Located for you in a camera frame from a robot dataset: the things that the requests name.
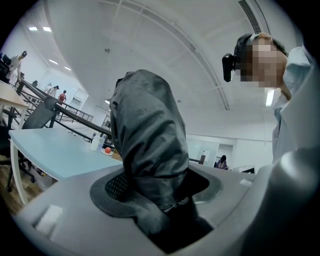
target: white ceiling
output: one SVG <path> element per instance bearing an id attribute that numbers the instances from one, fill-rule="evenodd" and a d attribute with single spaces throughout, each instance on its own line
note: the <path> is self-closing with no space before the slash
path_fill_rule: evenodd
<path id="1" fill-rule="evenodd" d="M 253 33 L 237 0 L 50 0 L 22 21 L 51 27 L 27 33 L 47 63 L 67 74 L 70 67 L 101 108 L 117 79 L 139 69 L 163 77 L 182 110 L 265 108 L 264 89 L 223 80 L 222 56 Z"/>
<path id="2" fill-rule="evenodd" d="M 66 62 L 61 54 L 54 35 L 52 32 L 44 31 L 43 27 L 50 27 L 47 21 L 44 5 L 42 1 L 38 1 L 20 20 L 27 37 L 33 44 L 36 51 L 39 53 L 42 60 L 48 65 L 48 67 L 59 70 L 64 74 L 73 77 L 73 73 L 64 67 L 70 68 L 70 65 Z M 37 27 L 37 31 L 30 31 L 29 27 Z"/>

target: office chair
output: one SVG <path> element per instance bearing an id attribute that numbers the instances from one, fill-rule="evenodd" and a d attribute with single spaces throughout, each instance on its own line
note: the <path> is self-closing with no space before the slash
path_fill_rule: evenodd
<path id="1" fill-rule="evenodd" d="M 54 98 L 45 98 L 43 102 L 40 102 L 39 105 L 35 108 L 29 118 L 24 122 L 22 129 L 41 129 L 43 128 L 50 119 L 54 117 L 56 111 L 54 110 L 54 106 L 58 102 L 57 99 Z M 13 113 L 13 111 L 5 111 L 6 114 L 9 115 L 8 127 L 0 126 L 0 155 L 10 157 L 10 136 L 9 130 L 11 129 L 10 119 L 16 118 L 17 116 Z M 35 182 L 35 177 L 29 173 L 26 168 L 23 166 L 23 162 L 28 161 L 28 159 L 24 158 L 23 154 L 18 151 L 19 157 L 19 169 L 29 175 L 31 177 L 31 182 Z M 11 160 L 3 160 L 0 161 L 0 165 L 11 165 Z M 11 192 L 12 189 L 10 187 L 11 178 L 13 175 L 12 166 L 10 167 L 10 173 L 7 179 L 6 190 Z"/>

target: light blue table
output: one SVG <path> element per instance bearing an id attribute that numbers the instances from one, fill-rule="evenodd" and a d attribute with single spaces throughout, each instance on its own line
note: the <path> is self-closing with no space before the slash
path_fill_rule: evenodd
<path id="1" fill-rule="evenodd" d="M 62 180 L 71 176 L 94 172 L 122 162 L 103 154 L 99 149 L 90 150 L 90 143 L 63 129 L 10 130 L 11 165 L 17 190 L 22 202 L 28 200 L 22 186 L 18 163 L 18 150 L 45 173 Z"/>

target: black mesh grille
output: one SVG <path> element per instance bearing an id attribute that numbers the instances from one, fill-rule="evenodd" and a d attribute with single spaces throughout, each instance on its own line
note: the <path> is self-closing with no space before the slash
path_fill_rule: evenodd
<path id="1" fill-rule="evenodd" d="M 241 1 L 239 1 L 239 4 L 242 7 L 242 9 L 244 10 L 246 16 L 248 17 L 248 19 L 251 23 L 251 26 L 253 27 L 254 33 L 255 34 L 261 33 L 261 29 L 259 27 L 258 21 L 257 21 L 256 17 L 254 16 L 254 13 L 250 9 L 249 5 L 247 4 L 247 2 L 245 0 L 241 0 Z"/>
<path id="2" fill-rule="evenodd" d="M 119 200 L 128 186 L 128 178 L 125 173 L 122 173 L 105 185 L 105 191 L 111 198 Z"/>

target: air vent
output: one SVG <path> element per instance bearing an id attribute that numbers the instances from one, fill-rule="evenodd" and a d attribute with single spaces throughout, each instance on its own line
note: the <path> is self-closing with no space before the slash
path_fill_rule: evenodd
<path id="1" fill-rule="evenodd" d="M 261 33 L 261 29 L 259 27 L 258 21 L 254 15 L 254 13 L 252 12 L 251 8 L 249 7 L 248 3 L 245 0 L 241 0 L 241 1 L 239 1 L 239 5 L 242 7 L 246 16 L 248 17 L 248 19 L 251 23 L 251 26 L 254 30 L 254 33 L 255 34 Z"/>

